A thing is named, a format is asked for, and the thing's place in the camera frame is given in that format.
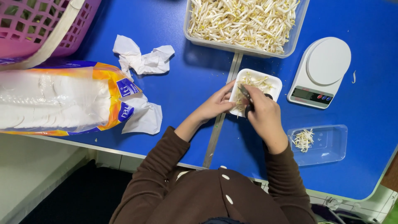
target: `right hand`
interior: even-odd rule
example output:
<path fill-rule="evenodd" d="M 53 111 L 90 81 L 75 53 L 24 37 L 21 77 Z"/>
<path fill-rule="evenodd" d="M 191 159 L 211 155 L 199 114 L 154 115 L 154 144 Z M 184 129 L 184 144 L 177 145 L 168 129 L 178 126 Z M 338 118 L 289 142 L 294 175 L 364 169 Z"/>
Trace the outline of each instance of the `right hand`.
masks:
<path fill-rule="evenodd" d="M 253 100 L 255 111 L 248 113 L 248 120 L 264 140 L 272 154 L 279 154 L 287 147 L 287 136 L 282 128 L 279 105 L 266 97 L 256 87 L 245 85 Z"/>

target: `crumpled tissue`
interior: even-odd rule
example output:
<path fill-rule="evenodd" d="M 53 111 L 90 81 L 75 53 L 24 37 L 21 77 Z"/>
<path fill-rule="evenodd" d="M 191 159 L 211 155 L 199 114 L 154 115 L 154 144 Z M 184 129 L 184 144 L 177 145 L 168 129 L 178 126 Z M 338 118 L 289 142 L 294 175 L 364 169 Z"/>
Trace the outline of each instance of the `crumpled tissue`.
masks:
<path fill-rule="evenodd" d="M 156 134 L 160 131 L 163 119 L 160 105 L 149 103 L 142 92 L 122 97 L 120 100 L 134 107 L 134 114 L 126 122 L 122 134 L 129 132 Z"/>
<path fill-rule="evenodd" d="M 154 48 L 151 53 L 141 55 L 140 48 L 130 38 L 117 35 L 113 52 L 118 53 L 121 70 L 131 76 L 130 67 L 138 75 L 162 74 L 170 70 L 169 58 L 174 54 L 171 45 Z"/>

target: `scissors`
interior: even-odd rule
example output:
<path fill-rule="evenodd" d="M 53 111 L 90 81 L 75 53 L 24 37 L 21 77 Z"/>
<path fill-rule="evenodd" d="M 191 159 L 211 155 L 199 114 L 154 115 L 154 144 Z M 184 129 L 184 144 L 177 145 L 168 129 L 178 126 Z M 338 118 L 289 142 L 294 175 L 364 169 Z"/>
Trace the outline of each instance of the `scissors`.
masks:
<path fill-rule="evenodd" d="M 247 105 L 246 109 L 245 109 L 245 118 L 247 118 L 249 111 L 253 111 L 254 112 L 253 100 L 250 97 L 250 94 L 249 94 L 248 90 L 245 88 L 245 86 L 242 83 L 238 85 L 238 89 L 246 97 L 246 99 L 249 101 L 249 105 Z M 272 96 L 269 95 L 268 93 L 265 93 L 264 95 L 273 100 Z"/>

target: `styrofoam tray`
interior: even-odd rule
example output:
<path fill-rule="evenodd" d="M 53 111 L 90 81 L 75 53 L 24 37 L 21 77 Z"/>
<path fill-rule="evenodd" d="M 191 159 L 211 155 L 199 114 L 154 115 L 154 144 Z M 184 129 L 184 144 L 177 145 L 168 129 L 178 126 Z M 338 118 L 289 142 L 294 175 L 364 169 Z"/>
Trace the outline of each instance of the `styrofoam tray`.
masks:
<path fill-rule="evenodd" d="M 265 73 L 257 72 L 251 69 L 242 69 L 239 71 L 238 76 L 236 77 L 236 82 L 234 84 L 234 88 L 232 89 L 231 97 L 229 98 L 230 102 L 236 102 L 237 99 L 236 97 L 236 92 L 239 91 L 238 89 L 238 81 L 242 80 L 242 77 L 247 75 L 247 72 L 250 73 L 250 75 L 254 78 L 260 79 L 264 78 L 265 76 L 268 76 L 267 83 L 272 85 L 272 89 L 268 92 L 269 95 L 272 96 L 273 100 L 276 102 L 278 100 L 279 94 L 281 93 L 282 90 L 282 81 L 272 75 L 267 75 Z M 237 109 L 235 110 L 230 110 L 229 111 L 233 115 L 238 115 L 240 117 L 245 117 L 244 111 L 239 111 Z"/>

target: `tissue package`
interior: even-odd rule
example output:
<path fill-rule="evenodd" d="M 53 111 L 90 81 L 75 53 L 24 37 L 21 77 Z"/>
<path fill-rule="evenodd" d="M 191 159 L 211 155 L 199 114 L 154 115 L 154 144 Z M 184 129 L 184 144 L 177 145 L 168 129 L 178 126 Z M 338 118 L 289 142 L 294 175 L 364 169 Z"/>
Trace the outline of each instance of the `tissue package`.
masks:
<path fill-rule="evenodd" d="M 49 61 L 0 72 L 0 132 L 66 136 L 106 130 L 134 108 L 119 99 L 141 90 L 115 66 Z"/>

